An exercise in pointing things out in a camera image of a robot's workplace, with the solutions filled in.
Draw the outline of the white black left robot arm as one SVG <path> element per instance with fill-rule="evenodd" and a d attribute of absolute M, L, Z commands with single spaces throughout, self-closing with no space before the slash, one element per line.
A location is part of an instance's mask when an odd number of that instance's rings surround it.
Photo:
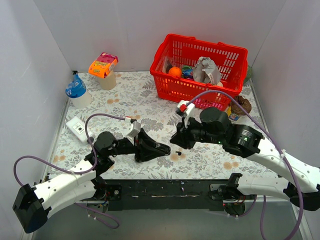
<path fill-rule="evenodd" d="M 12 209 L 25 233 L 41 228 L 58 211 L 78 202 L 103 199 L 108 191 L 101 178 L 119 155 L 134 155 L 136 162 L 147 162 L 171 153 L 168 145 L 156 142 L 144 129 L 132 139 L 116 139 L 104 131 L 93 144 L 94 150 L 78 164 L 48 181 L 35 186 L 22 185 Z"/>

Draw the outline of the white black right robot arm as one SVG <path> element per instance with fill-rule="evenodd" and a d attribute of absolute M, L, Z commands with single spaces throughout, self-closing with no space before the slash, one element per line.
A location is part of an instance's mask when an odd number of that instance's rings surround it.
<path fill-rule="evenodd" d="M 227 114 L 215 107 L 204 109 L 200 120 L 193 117 L 194 106 L 182 104 L 176 113 L 182 117 L 170 143 L 192 149 L 195 143 L 219 144 L 235 156 L 256 162 L 277 173 L 276 178 L 249 177 L 233 173 L 227 184 L 213 189 L 216 199 L 239 199 L 265 195 L 290 201 L 307 211 L 320 208 L 320 170 L 288 153 L 279 153 L 262 133 L 244 124 L 233 124 Z"/>

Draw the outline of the floral patterned table mat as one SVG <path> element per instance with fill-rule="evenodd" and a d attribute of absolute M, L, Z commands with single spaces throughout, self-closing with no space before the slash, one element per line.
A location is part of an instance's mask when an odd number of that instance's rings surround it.
<path fill-rule="evenodd" d="M 138 120 L 146 133 L 157 142 L 168 145 L 181 120 L 175 113 L 177 104 L 158 97 L 154 79 L 147 71 L 116 73 L 116 87 L 101 89 L 98 81 L 88 73 L 81 73 L 92 97 L 83 109 L 73 104 L 63 112 L 65 121 L 77 116 L 88 121 L 95 134 L 111 132 L 122 139 L 130 126 L 122 121 L 129 116 Z M 103 174 L 105 179 L 227 179 L 232 173 L 251 177 L 275 177 L 266 167 L 231 155 L 220 145 L 197 143 L 190 150 L 171 145 L 170 155 L 138 163 L 133 155 L 120 155 L 114 165 Z"/>

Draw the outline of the crumpled grey white bag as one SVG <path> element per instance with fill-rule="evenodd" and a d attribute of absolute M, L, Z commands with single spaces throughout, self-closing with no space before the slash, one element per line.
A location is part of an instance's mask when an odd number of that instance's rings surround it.
<path fill-rule="evenodd" d="M 210 57 L 201 56 L 193 68 L 193 80 L 198 83 L 218 85 L 222 75 Z"/>

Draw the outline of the blue green snack packet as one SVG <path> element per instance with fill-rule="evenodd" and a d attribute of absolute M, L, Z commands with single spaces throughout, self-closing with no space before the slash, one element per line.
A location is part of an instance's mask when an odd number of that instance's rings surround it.
<path fill-rule="evenodd" d="M 194 76 L 194 67 L 190 65 L 182 65 L 181 66 L 181 77 L 184 79 L 193 80 Z"/>

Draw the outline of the beige paper cup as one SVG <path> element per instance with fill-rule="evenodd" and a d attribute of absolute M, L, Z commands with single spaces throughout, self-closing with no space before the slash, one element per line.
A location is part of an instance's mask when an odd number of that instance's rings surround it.
<path fill-rule="evenodd" d="M 112 70 L 105 78 L 99 77 L 98 82 L 103 90 L 112 90 L 117 84 L 114 71 Z"/>

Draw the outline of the red plastic shopping basket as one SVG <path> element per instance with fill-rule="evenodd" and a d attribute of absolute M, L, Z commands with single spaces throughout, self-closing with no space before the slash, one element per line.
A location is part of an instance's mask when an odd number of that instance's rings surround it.
<path fill-rule="evenodd" d="M 168 34 L 154 56 L 150 73 L 160 98 L 178 103 L 212 90 L 197 98 L 195 106 L 224 111 L 242 91 L 247 56 L 243 47 Z"/>

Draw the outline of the orange fruit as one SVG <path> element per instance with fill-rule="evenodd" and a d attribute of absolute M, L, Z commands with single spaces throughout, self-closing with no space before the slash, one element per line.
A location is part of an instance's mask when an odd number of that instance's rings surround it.
<path fill-rule="evenodd" d="M 180 78 L 182 76 L 182 70 L 179 67 L 174 66 L 169 69 L 168 74 Z"/>

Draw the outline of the white tube black cap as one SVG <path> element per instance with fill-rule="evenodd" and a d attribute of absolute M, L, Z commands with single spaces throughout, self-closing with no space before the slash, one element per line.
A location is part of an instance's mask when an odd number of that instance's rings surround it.
<path fill-rule="evenodd" d="M 74 116 L 65 125 L 82 144 L 89 143 L 85 132 L 85 123 L 79 117 Z"/>

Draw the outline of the clear dark snack packet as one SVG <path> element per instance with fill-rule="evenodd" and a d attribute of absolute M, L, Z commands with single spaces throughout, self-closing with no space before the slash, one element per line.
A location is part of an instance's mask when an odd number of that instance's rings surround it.
<path fill-rule="evenodd" d="M 169 73 L 169 70 L 175 66 L 175 62 L 173 57 L 165 56 L 164 62 L 163 62 L 163 68 L 162 71 L 166 74 Z"/>

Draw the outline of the white bottle blue cap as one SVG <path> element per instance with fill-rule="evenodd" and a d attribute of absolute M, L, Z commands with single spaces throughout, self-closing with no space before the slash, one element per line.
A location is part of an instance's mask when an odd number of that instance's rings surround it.
<path fill-rule="evenodd" d="M 67 85 L 65 94 L 77 109 L 86 108 L 92 102 L 92 97 L 86 84 L 77 73 L 73 75 L 72 81 Z"/>

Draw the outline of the orange pink snack pack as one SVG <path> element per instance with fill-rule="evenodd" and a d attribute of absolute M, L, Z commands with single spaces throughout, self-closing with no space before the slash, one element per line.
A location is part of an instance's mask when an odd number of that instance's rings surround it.
<path fill-rule="evenodd" d="M 118 62 L 119 59 L 116 55 L 102 52 L 88 68 L 88 73 L 104 79 L 111 73 Z"/>

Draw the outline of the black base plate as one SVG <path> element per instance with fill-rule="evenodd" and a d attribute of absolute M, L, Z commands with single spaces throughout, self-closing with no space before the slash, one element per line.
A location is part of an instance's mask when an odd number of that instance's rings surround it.
<path fill-rule="evenodd" d="M 223 195 L 226 179 L 93 180 L 89 201 L 101 201 L 108 211 L 209 210 L 241 216 L 249 197 Z"/>

